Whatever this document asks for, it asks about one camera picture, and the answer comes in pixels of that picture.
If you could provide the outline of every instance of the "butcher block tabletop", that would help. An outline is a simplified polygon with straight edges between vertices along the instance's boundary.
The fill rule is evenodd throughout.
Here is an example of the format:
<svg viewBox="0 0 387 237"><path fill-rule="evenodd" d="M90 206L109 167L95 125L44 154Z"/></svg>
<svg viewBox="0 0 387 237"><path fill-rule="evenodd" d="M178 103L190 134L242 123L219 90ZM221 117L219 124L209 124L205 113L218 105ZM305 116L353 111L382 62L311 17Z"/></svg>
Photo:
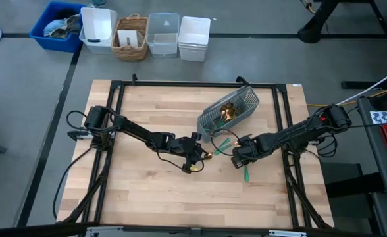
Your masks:
<svg viewBox="0 0 387 237"><path fill-rule="evenodd" d="M110 84L111 80L93 81L86 114L91 106L106 105ZM295 124L308 116L305 96L300 85L286 86ZM234 90L236 88L125 86L120 114L152 132L190 137L197 130L197 117L204 108ZM277 132L271 89L254 90L260 104L250 117L233 127L232 131L239 136ZM118 90L112 108L116 107L117 93ZM278 97L285 128L281 93ZM221 144L227 137L221 135L215 143ZM90 142L90 139L78 140L73 159L87 150ZM211 143L201 144L206 151L214 150ZM314 147L308 149L316 153ZM58 221L69 216L86 194L94 156L95 150L91 150L70 169ZM161 154L161 157L178 165L185 160L168 154ZM143 142L117 133L101 224L292 228L280 150L248 165L249 182L244 181L244 169L234 168L228 156L220 154L204 163L201 172L186 174L159 160ZM334 226L319 160L304 153L300 163L307 197L323 219ZM91 203L89 221L93 220L96 205L97 195ZM299 223L304 226L297 197L296 205Z"/></svg>

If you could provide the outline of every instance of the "white sticker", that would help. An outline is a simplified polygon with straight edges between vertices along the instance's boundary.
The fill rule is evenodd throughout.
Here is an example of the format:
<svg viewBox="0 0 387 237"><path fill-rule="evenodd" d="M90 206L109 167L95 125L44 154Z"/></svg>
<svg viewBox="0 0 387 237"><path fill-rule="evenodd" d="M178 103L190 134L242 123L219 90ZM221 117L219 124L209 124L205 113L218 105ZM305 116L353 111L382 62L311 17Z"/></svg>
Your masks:
<svg viewBox="0 0 387 237"><path fill-rule="evenodd" d="M387 123L387 111L371 111L373 124Z"/></svg>

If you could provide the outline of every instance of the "blue storage bin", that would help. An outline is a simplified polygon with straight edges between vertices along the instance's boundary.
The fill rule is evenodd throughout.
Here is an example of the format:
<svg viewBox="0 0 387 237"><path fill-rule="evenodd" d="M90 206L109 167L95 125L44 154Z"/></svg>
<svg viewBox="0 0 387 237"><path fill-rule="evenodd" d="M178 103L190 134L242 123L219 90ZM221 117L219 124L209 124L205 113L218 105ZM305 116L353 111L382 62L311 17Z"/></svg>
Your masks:
<svg viewBox="0 0 387 237"><path fill-rule="evenodd" d="M82 44L77 34L69 34L66 39L55 39L47 38L43 36L44 28L52 22L56 13L63 9L72 9L77 13L81 12L81 7L85 7L84 4L79 3L63 3L52 1L48 4L46 9L41 14L40 19L38 19L36 25L31 29L30 37L35 39L38 44L44 49L56 50L56 51L65 51L65 52L75 52L78 47Z"/></svg>

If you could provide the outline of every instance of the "gray wire basket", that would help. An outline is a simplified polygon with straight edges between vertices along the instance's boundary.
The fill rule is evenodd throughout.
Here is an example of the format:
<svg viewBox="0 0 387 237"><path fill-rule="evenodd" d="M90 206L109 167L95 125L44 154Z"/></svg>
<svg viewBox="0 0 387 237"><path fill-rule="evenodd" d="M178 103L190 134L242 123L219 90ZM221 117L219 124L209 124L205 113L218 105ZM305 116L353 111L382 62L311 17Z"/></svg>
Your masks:
<svg viewBox="0 0 387 237"><path fill-rule="evenodd" d="M233 103L236 108L237 117L233 118L233 120L225 123L221 127L218 127L221 121L220 108L229 102ZM197 131L202 134L202 140L204 142L210 142L213 131L219 128L231 129L234 125L250 116L258 105L259 99L252 87L242 86L206 108L198 117ZM224 132L216 132L213 137L215 138L222 133Z"/></svg>

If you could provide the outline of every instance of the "concrete floor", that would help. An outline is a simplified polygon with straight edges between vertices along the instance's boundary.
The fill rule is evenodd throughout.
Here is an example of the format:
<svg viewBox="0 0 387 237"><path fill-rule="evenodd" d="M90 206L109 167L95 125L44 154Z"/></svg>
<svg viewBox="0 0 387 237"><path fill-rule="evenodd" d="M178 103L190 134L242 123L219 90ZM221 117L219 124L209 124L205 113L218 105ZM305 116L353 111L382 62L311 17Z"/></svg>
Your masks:
<svg viewBox="0 0 387 237"><path fill-rule="evenodd" d="M5 33L28 33L48 2L0 2L0 27ZM377 3L387 16L387 2ZM311 18L298 0L108 0L107 7L120 17L166 11L215 19L211 33L294 34ZM331 34L382 33L368 4L340 4L328 25ZM0 155L0 228L15 225L71 58L72 53L45 51L29 38L0 41L0 144L8 147ZM243 76L250 82L303 84L308 103L336 103L358 92L341 89L342 80L377 81L387 75L387 41L326 39L307 45L298 39L212 38L204 63L151 55L122 62L83 46L28 224L54 223L53 195L75 146L66 135L66 113L85 107L92 80L129 80L134 72L140 80L232 82ZM352 119L361 122L357 113ZM364 173L376 171L363 130L341 134L338 141L330 162L361 163ZM355 221L334 220L344 228ZM351 230L367 231L359 223Z"/></svg>

